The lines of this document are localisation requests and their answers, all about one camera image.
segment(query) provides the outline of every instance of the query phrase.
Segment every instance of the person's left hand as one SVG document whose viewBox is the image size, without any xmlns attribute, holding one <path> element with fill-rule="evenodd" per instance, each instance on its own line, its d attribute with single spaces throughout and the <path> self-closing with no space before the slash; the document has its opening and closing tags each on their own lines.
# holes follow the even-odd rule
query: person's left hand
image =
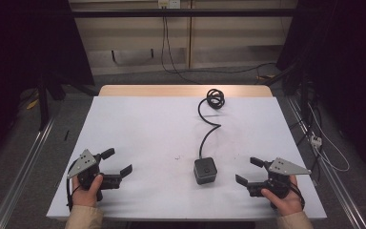
<svg viewBox="0 0 366 229">
<path fill-rule="evenodd" d="M 72 201 L 73 205 L 81 205 L 87 207 L 96 207 L 96 193 L 102 184 L 103 176 L 97 175 L 94 181 L 91 183 L 91 188 L 89 190 L 83 190 L 80 186 L 77 176 L 72 178 L 72 188 L 76 190 L 73 192 Z"/>
</svg>

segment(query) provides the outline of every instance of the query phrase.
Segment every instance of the finger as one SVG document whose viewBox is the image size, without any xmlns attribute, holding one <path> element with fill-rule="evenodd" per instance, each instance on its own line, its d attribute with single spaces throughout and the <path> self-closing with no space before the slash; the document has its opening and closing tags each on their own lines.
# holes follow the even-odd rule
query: finger
<svg viewBox="0 0 366 229">
<path fill-rule="evenodd" d="M 298 182 L 296 181 L 295 175 L 290 175 L 290 182 L 294 184 L 295 186 L 298 186 Z"/>
<path fill-rule="evenodd" d="M 79 183 L 78 176 L 72 177 L 72 189 L 79 187 L 81 184 Z"/>
<path fill-rule="evenodd" d="M 97 175 L 93 182 L 91 183 L 91 188 L 89 189 L 89 193 L 92 195 L 96 195 L 97 191 L 100 189 L 100 185 L 102 184 L 103 176 Z"/>
<path fill-rule="evenodd" d="M 270 190 L 262 189 L 261 194 L 265 198 L 267 198 L 269 201 L 271 201 L 278 209 L 281 207 L 282 200 L 278 196 L 276 196 L 274 193 L 272 193 Z"/>
</svg>

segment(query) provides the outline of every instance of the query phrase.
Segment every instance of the table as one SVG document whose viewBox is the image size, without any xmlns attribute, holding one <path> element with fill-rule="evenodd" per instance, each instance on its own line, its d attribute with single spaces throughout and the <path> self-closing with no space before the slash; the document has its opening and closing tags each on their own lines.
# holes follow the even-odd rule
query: table
<svg viewBox="0 0 366 229">
<path fill-rule="evenodd" d="M 193 164 L 204 135 L 212 128 L 197 113 L 209 89 L 226 95 L 226 104 L 202 113 L 221 128 L 203 148 L 218 174 L 213 183 L 198 185 Z M 250 182 L 263 181 L 267 172 L 253 166 L 250 156 L 273 160 L 281 156 L 304 166 L 278 103 L 265 86 L 134 85 L 105 86 L 93 100 L 70 164 L 89 149 L 92 154 L 114 148 L 101 171 L 118 174 L 132 164 L 118 190 L 103 191 L 99 207 L 105 218 L 118 220 L 263 220 L 275 218 L 265 198 L 250 198 L 235 174 Z M 47 216 L 66 219 L 65 177 Z M 308 176 L 298 176 L 310 219 L 326 218 Z"/>
</svg>

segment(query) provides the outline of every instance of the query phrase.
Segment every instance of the forearm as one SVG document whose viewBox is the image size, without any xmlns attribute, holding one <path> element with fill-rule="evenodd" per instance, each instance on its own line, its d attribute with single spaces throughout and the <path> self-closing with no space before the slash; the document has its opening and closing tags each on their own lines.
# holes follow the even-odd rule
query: forearm
<svg viewBox="0 0 366 229">
<path fill-rule="evenodd" d="M 313 229 L 305 212 L 294 213 L 285 217 L 277 218 L 279 229 Z"/>
<path fill-rule="evenodd" d="M 98 208 L 74 205 L 68 218 L 66 229 L 101 228 L 103 212 Z"/>
</svg>

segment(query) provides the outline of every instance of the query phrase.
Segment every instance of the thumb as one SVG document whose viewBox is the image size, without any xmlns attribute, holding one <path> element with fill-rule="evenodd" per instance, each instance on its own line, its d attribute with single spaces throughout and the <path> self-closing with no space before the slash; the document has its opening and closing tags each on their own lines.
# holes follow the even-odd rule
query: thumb
<svg viewBox="0 0 366 229">
<path fill-rule="evenodd" d="M 97 175 L 93 182 L 91 183 L 91 188 L 89 189 L 89 193 L 96 195 L 97 191 L 100 189 L 100 185 L 102 185 L 103 176 L 101 174 Z"/>
<path fill-rule="evenodd" d="M 262 189 L 261 194 L 265 198 L 267 198 L 269 201 L 271 201 L 278 209 L 282 205 L 282 200 L 278 196 L 276 196 L 274 193 L 272 193 L 270 190 Z"/>
</svg>

